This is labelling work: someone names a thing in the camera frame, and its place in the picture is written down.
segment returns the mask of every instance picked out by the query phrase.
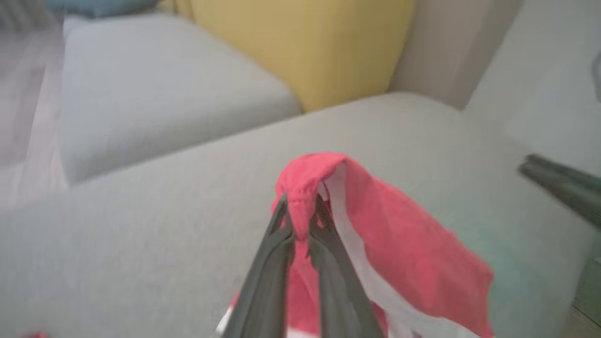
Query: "red cloth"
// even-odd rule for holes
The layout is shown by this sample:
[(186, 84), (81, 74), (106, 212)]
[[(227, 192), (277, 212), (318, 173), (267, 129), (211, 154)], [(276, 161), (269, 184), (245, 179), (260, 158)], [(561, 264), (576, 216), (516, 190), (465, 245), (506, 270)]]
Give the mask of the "red cloth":
[[(327, 179), (340, 167), (346, 193), (335, 196)], [(337, 153), (295, 159), (276, 185), (272, 211), (287, 193), (297, 236), (287, 296), (290, 328), (319, 334), (319, 287), (307, 257), (307, 231), (321, 182), (326, 182), (326, 198), (346, 199), (346, 215), (363, 241), (369, 264), (413, 308), (451, 320), (480, 337), (494, 336), (487, 319), (490, 268), (408, 196)], [(336, 217), (334, 223), (341, 226)], [(385, 325), (382, 309), (377, 312)]]

